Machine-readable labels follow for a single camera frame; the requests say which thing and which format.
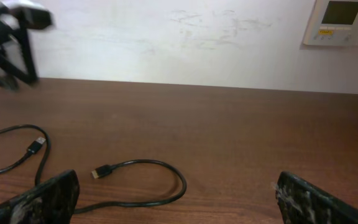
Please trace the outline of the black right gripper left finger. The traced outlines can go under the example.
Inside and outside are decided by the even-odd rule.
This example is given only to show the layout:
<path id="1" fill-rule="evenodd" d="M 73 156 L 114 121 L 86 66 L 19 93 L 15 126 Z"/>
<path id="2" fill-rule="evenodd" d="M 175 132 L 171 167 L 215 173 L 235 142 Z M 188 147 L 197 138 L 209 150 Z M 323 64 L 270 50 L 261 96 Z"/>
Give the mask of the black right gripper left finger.
<path id="1" fill-rule="evenodd" d="M 0 204 L 0 224 L 69 224 L 80 194 L 74 170 Z"/>

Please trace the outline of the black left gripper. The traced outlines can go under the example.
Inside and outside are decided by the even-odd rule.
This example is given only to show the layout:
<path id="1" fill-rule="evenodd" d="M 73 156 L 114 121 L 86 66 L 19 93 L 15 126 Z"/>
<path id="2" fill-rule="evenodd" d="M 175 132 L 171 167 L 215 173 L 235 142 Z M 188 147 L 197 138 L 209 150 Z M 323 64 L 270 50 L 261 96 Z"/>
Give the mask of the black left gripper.
<path id="1" fill-rule="evenodd" d="M 36 84 L 39 80 L 35 70 L 34 61 L 30 47 L 28 22 L 25 18 L 23 8 L 9 9 L 7 6 L 0 4 L 0 16 L 3 14 L 11 15 L 18 20 L 19 26 L 14 29 L 0 20 L 0 69 L 4 72 L 0 75 L 0 87 L 8 90 L 18 90 L 18 80 L 28 84 Z M 23 72 L 16 67 L 7 58 L 5 43 L 15 40 L 19 44 L 21 55 L 24 61 L 26 71 Z"/>

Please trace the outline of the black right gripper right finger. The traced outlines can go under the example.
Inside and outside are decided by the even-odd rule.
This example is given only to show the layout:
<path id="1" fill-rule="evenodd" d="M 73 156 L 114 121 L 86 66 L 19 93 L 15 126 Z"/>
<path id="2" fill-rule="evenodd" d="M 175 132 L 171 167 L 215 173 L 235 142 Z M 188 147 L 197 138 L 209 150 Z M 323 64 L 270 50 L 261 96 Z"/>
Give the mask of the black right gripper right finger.
<path id="1" fill-rule="evenodd" d="M 281 172 L 274 188 L 285 224 L 358 224 L 358 209 L 291 172 Z"/>

